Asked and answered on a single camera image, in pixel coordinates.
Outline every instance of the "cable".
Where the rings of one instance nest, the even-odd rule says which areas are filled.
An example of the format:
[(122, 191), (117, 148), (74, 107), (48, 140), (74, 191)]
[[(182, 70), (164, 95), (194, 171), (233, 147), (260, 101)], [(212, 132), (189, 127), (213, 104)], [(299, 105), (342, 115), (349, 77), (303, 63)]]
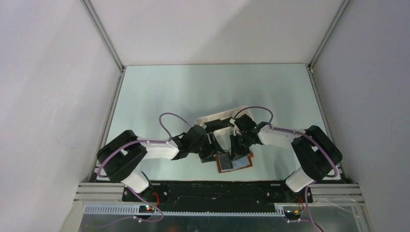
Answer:
[(273, 113), (272, 113), (271, 110), (269, 110), (268, 108), (263, 107), (263, 106), (249, 106), (249, 107), (245, 107), (245, 108), (241, 109), (240, 111), (238, 111), (238, 113), (236, 113), (236, 115), (234, 116), (234, 119), (235, 119), (236, 116), (238, 116), (239, 113), (241, 113), (242, 111), (247, 110), (247, 109), (254, 109), (254, 108), (263, 109), (263, 110), (268, 111), (268, 112), (270, 113), (270, 119), (269, 119), (269, 121), (268, 121), (268, 124), (271, 125), (272, 120), (273, 120)]
[(159, 121), (160, 121), (161, 127), (165, 130), (165, 132), (167, 132), (167, 134), (168, 134), (168, 136), (169, 136), (168, 142), (172, 140), (172, 135), (171, 135), (171, 133), (169, 132), (169, 130), (168, 130), (168, 129), (164, 126), (164, 124), (162, 123), (161, 118), (162, 118), (162, 116), (164, 116), (164, 115), (173, 115), (173, 116), (175, 116), (175, 117), (178, 117), (179, 119), (181, 119), (182, 121), (184, 121), (189, 127), (192, 127), (185, 119), (183, 119), (181, 116), (179, 116), (179, 115), (177, 115), (177, 114), (170, 113), (170, 112), (162, 113), (162, 114), (160, 115)]
[[(289, 220), (289, 219), (287, 219), (286, 217), (282, 217), (282, 219), (285, 220), (285, 221), (288, 221), (288, 222), (301, 222), (301, 221), (305, 221), (305, 222), (312, 223), (311, 221), (306, 220), (306, 219), (300, 219), (300, 221), (299, 221), (299, 220)], [(314, 227), (317, 227), (321, 232), (324, 232), (324, 230), (322, 229), (322, 227), (320, 227), (317, 223), (315, 223), (313, 226), (314, 226)]]
[[(119, 147), (117, 150), (115, 150), (113, 153), (111, 153), (111, 155), (109, 155), (101, 164), (100, 168), (97, 171), (97, 176), (100, 178), (106, 178), (108, 177), (107, 175), (101, 175), (101, 171), (103, 170), (104, 166), (110, 161), (110, 159), (112, 159), (113, 156), (115, 156), (118, 152), (120, 152), (121, 150), (134, 145), (134, 144), (139, 144), (139, 143), (145, 143), (148, 140), (135, 140), (135, 141), (131, 141), (128, 142), (124, 145), (122, 145), (121, 147)], [(167, 141), (163, 141), (163, 140), (149, 140), (150, 143), (157, 143), (157, 144), (164, 144)]]
[(158, 206), (160, 204), (160, 197), (158, 196), (157, 192), (153, 192), (152, 195), (157, 197), (157, 203), (155, 204), (155, 206)]
[(307, 190), (310, 188), (310, 185), (312, 185), (314, 183), (316, 183), (316, 181), (313, 181), (312, 183), (310, 183), (308, 186), (305, 187), (305, 202), (306, 202), (306, 209), (307, 209), (307, 213), (309, 214), (310, 222), (313, 224), (315, 229), (318, 230), (318, 227), (315, 226), (316, 223), (313, 220), (312, 213), (310, 212), (309, 203), (308, 203), (308, 191)]
[(157, 204), (156, 204), (156, 205), (153, 205), (153, 204), (147, 202), (146, 200), (144, 200), (142, 197), (140, 197), (140, 195), (139, 195), (138, 193), (136, 193), (132, 188), (128, 187), (128, 189), (129, 189), (138, 199), (140, 199), (143, 203), (148, 204), (148, 205), (152, 206), (154, 209), (156, 209), (157, 212), (159, 212), (159, 213), (161, 214), (161, 217), (160, 217), (159, 219), (149, 220), (149, 219), (142, 219), (142, 218), (137, 217), (137, 216), (126, 216), (126, 217), (119, 218), (119, 219), (117, 219), (117, 220), (115, 220), (115, 221), (113, 221), (113, 222), (110, 222), (110, 223), (105, 224), (105, 225), (102, 225), (102, 226), (90, 226), (91, 228), (93, 228), (93, 229), (102, 229), (102, 228), (105, 228), (105, 227), (110, 227), (110, 226), (116, 224), (117, 222), (120, 222), (120, 221), (126, 220), (126, 219), (138, 219), (139, 222), (141, 222), (141, 221), (144, 221), (144, 222), (157, 222), (157, 221), (161, 221), (161, 220), (164, 218), (164, 213), (157, 207), (157, 205), (159, 204), (159, 201), (160, 201), (159, 198), (158, 198), (158, 194), (157, 194), (157, 193), (156, 193), (156, 196), (157, 196)]
[(300, 201), (300, 203), (302, 204), (302, 209), (301, 209), (301, 211), (303, 211), (303, 210), (305, 209), (305, 205), (303, 204), (303, 200), (302, 200), (301, 197), (299, 197), (299, 201)]
[(148, 204), (150, 206), (152, 206), (154, 209), (156, 209), (160, 214), (161, 217), (159, 219), (154, 219), (154, 220), (148, 220), (148, 219), (142, 219), (140, 218), (139, 221), (145, 221), (145, 222), (157, 222), (157, 221), (161, 221), (164, 218), (164, 213), (162, 212), (162, 210), (160, 210), (156, 205), (153, 205), (149, 202), (147, 202), (146, 200), (144, 200), (138, 193), (136, 193), (132, 188), (128, 187), (128, 189), (142, 202), (144, 202), (145, 204)]
[[(107, 162), (110, 161), (110, 159), (112, 159), (112, 157), (114, 157), (116, 154), (118, 154), (118, 152), (120, 152), (121, 150), (123, 150), (123, 149), (125, 149), (125, 148), (127, 148), (127, 147), (129, 147), (129, 146), (131, 146), (131, 145), (133, 145), (133, 144), (144, 143), (144, 142), (147, 142), (147, 141), (148, 141), (148, 140), (135, 140), (135, 141), (128, 142), (128, 143), (122, 145), (121, 147), (119, 147), (117, 150), (115, 150), (113, 153), (111, 153), (111, 155), (109, 155), (109, 156), (102, 162), (101, 166), (99, 167), (99, 169), (98, 169), (98, 171), (97, 171), (97, 176), (98, 176), (98, 177), (101, 177), (101, 178), (108, 177), (108, 176), (106, 176), (106, 175), (101, 175), (101, 171), (103, 170), (103, 168), (104, 168), (104, 166), (107, 164)], [(166, 143), (166, 141), (161, 141), (161, 140), (149, 140), (149, 142), (150, 142), (150, 143), (158, 143), (158, 144), (164, 144), (164, 143)], [(164, 213), (163, 213), (156, 205), (153, 205), (153, 204), (147, 202), (146, 200), (144, 200), (144, 199), (143, 199), (138, 193), (136, 193), (132, 188), (128, 187), (128, 189), (129, 189), (140, 201), (142, 201), (142, 202), (144, 202), (145, 204), (148, 204), (148, 205), (152, 206), (154, 209), (156, 209), (157, 212), (159, 212), (159, 213), (161, 214), (161, 217), (160, 217), (159, 219), (155, 219), (155, 220), (148, 220), (148, 219), (139, 218), (139, 217), (137, 217), (137, 216), (127, 216), (127, 217), (122, 217), (122, 218), (120, 218), (120, 219), (118, 219), (118, 220), (115, 220), (115, 221), (113, 221), (113, 222), (111, 222), (111, 223), (108, 223), (108, 224), (106, 224), (106, 225), (98, 226), (98, 227), (93, 227), (93, 228), (100, 229), (100, 228), (104, 228), (104, 227), (109, 227), (109, 226), (111, 226), (111, 225), (113, 225), (113, 224), (115, 224), (115, 223), (117, 223), (117, 222), (119, 222), (119, 221), (122, 221), (122, 220), (125, 220), (125, 219), (130, 219), (130, 218), (133, 218), (133, 219), (137, 219), (137, 218), (138, 218), (139, 221), (145, 221), (145, 222), (157, 222), (157, 221), (160, 221), (160, 220), (162, 220), (162, 219), (164, 218)]]
[(324, 155), (326, 160), (330, 163), (330, 166), (332, 166), (333, 171), (335, 172), (335, 174), (326, 175), (326, 177), (337, 177), (337, 173), (338, 173), (337, 172), (337, 167), (335, 166), (333, 161), (330, 159), (330, 157), (326, 153), (326, 151), (314, 139), (312, 139), (310, 136), (308, 136), (307, 134), (305, 134), (303, 132), (297, 131), (297, 130), (291, 130), (291, 129), (280, 128), (280, 127), (271, 127), (271, 128), (272, 128), (272, 130), (287, 132), (287, 133), (291, 133), (291, 134), (295, 133), (295, 134), (302, 135), (303, 137), (307, 138), (309, 141), (311, 141), (320, 150), (320, 152)]

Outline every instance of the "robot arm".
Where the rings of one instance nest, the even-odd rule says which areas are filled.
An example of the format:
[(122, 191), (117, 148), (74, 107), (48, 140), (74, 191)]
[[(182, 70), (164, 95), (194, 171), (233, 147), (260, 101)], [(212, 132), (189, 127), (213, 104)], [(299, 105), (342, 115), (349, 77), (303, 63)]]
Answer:
[(314, 181), (323, 180), (332, 170), (332, 165), (324, 154), (315, 148), (316, 145), (323, 149), (334, 165), (340, 163), (343, 158), (337, 147), (317, 126), (298, 131), (271, 128), (266, 122), (256, 125), (247, 115), (236, 119), (234, 123), (241, 129), (239, 140), (244, 146), (276, 145), (294, 150), (301, 167), (285, 180), (286, 185), (293, 192), (299, 192)]
[(306, 137), (309, 136), (316, 141), (334, 164), (342, 160), (339, 150), (317, 126), (293, 131), (293, 133), (290, 130), (289, 133), (270, 128), (267, 122), (256, 125), (247, 115), (236, 119), (216, 120), (205, 126), (194, 125), (187, 133), (173, 137), (169, 141), (138, 138), (133, 131), (126, 130), (99, 150), (97, 158), (100, 163), (103, 163), (116, 150), (124, 147), (106, 162), (103, 169), (110, 181), (121, 182), (145, 198), (150, 195), (149, 189), (152, 185), (144, 173), (136, 170), (142, 160), (159, 158), (178, 160), (185, 158), (189, 153), (196, 153), (202, 162), (213, 161), (216, 153), (224, 151), (212, 132), (224, 127), (234, 127), (235, 131), (234, 135), (231, 135), (232, 160), (248, 155), (249, 147), (255, 144), (292, 148), (301, 164), (301, 167), (285, 180), (286, 185), (293, 192), (299, 192), (313, 181), (322, 180), (332, 170), (332, 166), (321, 151), (314, 151), (312, 142)]

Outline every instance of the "red wire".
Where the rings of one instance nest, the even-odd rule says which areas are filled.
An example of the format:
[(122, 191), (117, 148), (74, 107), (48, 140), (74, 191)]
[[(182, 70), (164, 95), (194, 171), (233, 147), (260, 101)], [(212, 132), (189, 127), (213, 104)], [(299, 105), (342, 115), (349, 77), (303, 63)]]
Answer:
[(303, 200), (302, 200), (301, 197), (299, 197), (299, 202), (302, 203), (302, 206), (303, 206), (302, 210), (304, 210), (304, 209), (305, 209), (305, 205), (303, 205)]
[(157, 203), (155, 204), (155, 206), (158, 206), (160, 204), (160, 198), (159, 198), (157, 192), (153, 192), (152, 195), (157, 197)]

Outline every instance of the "black mounting plate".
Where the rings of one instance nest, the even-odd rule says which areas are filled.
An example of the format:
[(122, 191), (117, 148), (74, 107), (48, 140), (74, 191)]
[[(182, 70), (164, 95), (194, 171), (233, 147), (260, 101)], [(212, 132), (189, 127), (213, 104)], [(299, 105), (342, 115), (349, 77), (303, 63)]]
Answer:
[[(220, 182), (220, 181), (152, 181), (163, 211), (250, 213), (274, 212), (274, 203), (305, 201), (305, 189), (299, 193), (284, 192), (282, 183), (272, 181)], [(313, 201), (310, 189), (308, 202)], [(141, 202), (128, 188), (124, 188), (124, 202)], [(152, 195), (149, 202), (156, 202)]]

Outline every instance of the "white wall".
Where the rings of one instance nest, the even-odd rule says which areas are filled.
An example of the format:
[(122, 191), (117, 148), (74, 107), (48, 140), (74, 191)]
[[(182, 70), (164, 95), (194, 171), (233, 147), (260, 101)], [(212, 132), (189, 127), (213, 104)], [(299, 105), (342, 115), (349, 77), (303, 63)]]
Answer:
[(0, 231), (58, 231), (118, 70), (79, 0), (0, 5)]
[(410, 1), (352, 1), (314, 68), (376, 231), (408, 231)]
[(93, 0), (125, 65), (309, 63), (342, 0)]

